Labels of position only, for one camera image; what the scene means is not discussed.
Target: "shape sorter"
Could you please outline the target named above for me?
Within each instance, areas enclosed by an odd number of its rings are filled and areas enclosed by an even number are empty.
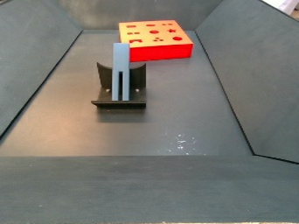
[[[168,60],[192,56],[192,41],[174,20],[118,23],[129,60]]]

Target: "sloped wall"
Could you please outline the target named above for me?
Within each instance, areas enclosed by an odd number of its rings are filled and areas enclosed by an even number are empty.
[[[69,16],[88,30],[114,30],[118,22],[174,19],[195,30],[221,0],[58,0]]]
[[[196,32],[253,152],[299,162],[299,23],[224,0]]]
[[[0,136],[80,31],[54,0],[0,5]]]

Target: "shape-shaped hole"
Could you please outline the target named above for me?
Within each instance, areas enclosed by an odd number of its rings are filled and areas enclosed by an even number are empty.
[[[156,34],[156,33],[158,33],[158,31],[149,31],[152,34]]]
[[[129,39],[128,42],[129,42],[129,44],[132,44],[134,42],[142,43],[142,40],[140,38],[136,38],[136,39]]]
[[[182,40],[182,38],[180,38],[180,37],[173,37],[172,39],[177,40],[177,41]]]

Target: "dark gray surface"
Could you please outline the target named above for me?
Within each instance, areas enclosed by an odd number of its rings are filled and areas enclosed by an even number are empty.
[[[299,162],[297,22],[225,0],[196,32],[255,153]]]
[[[97,110],[116,31],[84,31],[0,144],[0,156],[251,155],[207,55],[146,62],[146,108]]]
[[[0,6],[0,135],[66,52],[80,28],[49,0]]]
[[[221,0],[57,0],[84,29],[116,30],[117,23],[174,19],[195,30]]]
[[[297,222],[297,174],[260,157],[1,157],[0,222]]]

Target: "black holder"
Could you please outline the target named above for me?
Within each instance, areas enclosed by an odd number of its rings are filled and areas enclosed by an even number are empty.
[[[145,64],[129,69],[129,101],[112,101],[112,68],[97,63],[97,74],[101,88],[93,105],[106,109],[145,108]]]

